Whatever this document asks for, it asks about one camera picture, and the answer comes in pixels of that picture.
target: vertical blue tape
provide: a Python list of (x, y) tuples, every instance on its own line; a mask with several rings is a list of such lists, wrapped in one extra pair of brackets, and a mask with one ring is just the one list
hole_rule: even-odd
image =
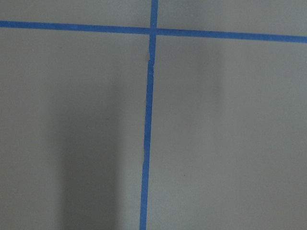
[(146, 222), (147, 222), (149, 160), (150, 160), (150, 142), (151, 142), (151, 130), (152, 130), (153, 91), (154, 91), (153, 73), (154, 73), (154, 61), (155, 61), (157, 18), (158, 18), (158, 0), (152, 0), (150, 35), (149, 35), (150, 59), (148, 61), (148, 69), (147, 69), (146, 116), (145, 116), (145, 131), (144, 131), (144, 162), (142, 170), (140, 230), (146, 230)]

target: horizontal blue tape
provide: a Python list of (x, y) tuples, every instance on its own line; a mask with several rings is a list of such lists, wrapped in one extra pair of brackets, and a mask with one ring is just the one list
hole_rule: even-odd
[[(150, 32), (150, 28), (142, 28), (142, 27), (63, 24), (63, 23), (35, 23), (35, 22), (14, 22), (14, 21), (0, 21), (0, 27), (42, 29), (42, 30), (105, 32), (105, 33), (120, 33), (120, 34), (142, 34), (142, 35), (149, 35), (150, 33), (153, 33), (153, 31)], [(154, 33), (156, 33), (156, 35), (166, 35), (166, 36), (211, 37), (211, 38), (225, 38), (225, 39), (307, 43), (307, 36), (294, 36), (294, 35), (252, 34), (252, 33), (201, 31), (201, 30), (177, 30), (177, 29), (155, 29)]]
[(290, 36), (275, 34), (249, 34), (236, 32), (200, 31), (200, 30), (176, 30), (176, 29), (157, 29), (157, 35), (184, 36), (184, 37), (212, 37), (243, 40), (260, 40), (275, 42), (307, 43), (306, 36)]
[(148, 35), (150, 30), (149, 28), (141, 28), (141, 27), (62, 24), (62, 23), (34, 23), (34, 22), (13, 22), (13, 21), (0, 21), (0, 27), (41, 29), (41, 30), (105, 32), (105, 33), (121, 33), (121, 34), (142, 34), (142, 35)]

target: blue tape line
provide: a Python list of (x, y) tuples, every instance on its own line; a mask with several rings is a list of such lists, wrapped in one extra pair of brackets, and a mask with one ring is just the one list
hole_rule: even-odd
[(167, 35), (167, 36), (212, 37), (212, 38), (260, 40), (260, 41), (275, 41), (275, 42), (307, 43), (306, 36), (250, 34), (250, 33), (200, 31), (200, 30), (176, 30), (176, 29), (157, 29), (156, 33), (157, 35)]
[(142, 34), (142, 35), (148, 35), (150, 31), (149, 28), (141, 28), (141, 27), (62, 24), (62, 23), (12, 22), (12, 21), (0, 21), (0, 27), (41, 29), (41, 30), (107, 32), (107, 33)]
[(152, 0), (150, 35), (149, 35), (150, 59), (148, 61), (148, 69), (147, 69), (146, 115), (145, 115), (145, 131), (144, 131), (144, 162), (142, 170), (140, 230), (146, 230), (146, 222), (147, 222), (149, 160), (150, 160), (150, 142), (151, 142), (151, 130), (152, 130), (153, 91), (154, 91), (153, 73), (154, 73), (154, 61), (155, 61), (157, 18), (158, 18), (158, 0)]
[(251, 34), (251, 33), (201, 31), (201, 30), (157, 29), (156, 27), (142, 28), (142, 27), (125, 27), (125, 26), (106, 26), (106, 25), (0, 21), (0, 28), (1, 27), (41, 29), (41, 30), (86, 31), (86, 32), (101, 32), (101, 33), (105, 32), (105, 33), (120, 33), (120, 34), (142, 34), (142, 35), (156, 34), (156, 35), (166, 35), (166, 36), (211, 37), (211, 38), (224, 38), (224, 39), (307, 43), (307, 36)]

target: blue painter's tape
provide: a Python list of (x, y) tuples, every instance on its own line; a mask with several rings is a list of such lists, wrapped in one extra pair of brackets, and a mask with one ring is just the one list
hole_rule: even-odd
[(12, 22), (12, 21), (0, 21), (0, 27), (2, 28), (5, 27), (5, 28), (41, 29), (41, 30), (106, 32), (106, 33), (120, 33), (120, 34), (142, 34), (142, 35), (148, 35), (150, 31), (149, 28), (141, 28), (141, 27), (62, 24), (62, 23)]
[(150, 59), (148, 61), (148, 70), (147, 70), (146, 115), (145, 115), (145, 130), (144, 130), (144, 162), (142, 169), (140, 230), (146, 230), (146, 222), (147, 222), (149, 160), (150, 160), (150, 143), (151, 143), (153, 92), (154, 92), (153, 73), (154, 73), (154, 62), (155, 62), (157, 17), (158, 17), (158, 0), (152, 0), (150, 35), (149, 35)]
[(167, 36), (212, 37), (212, 38), (260, 40), (260, 41), (274, 41), (274, 42), (307, 43), (306, 36), (249, 34), (249, 33), (235, 33), (235, 32), (175, 30), (175, 29), (157, 29), (156, 33), (157, 35), (167, 35)]

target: gray floor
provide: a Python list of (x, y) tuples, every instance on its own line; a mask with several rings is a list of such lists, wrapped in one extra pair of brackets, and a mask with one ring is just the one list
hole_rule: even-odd
[[(160, 0), (159, 28), (307, 35), (302, 0)], [(0, 20), (149, 27), (150, 1)], [(0, 229), (139, 229), (147, 35), (0, 28)], [(158, 36), (148, 230), (307, 229), (307, 46)]]
[(0, 228), (137, 229), (147, 36), (0, 34)]

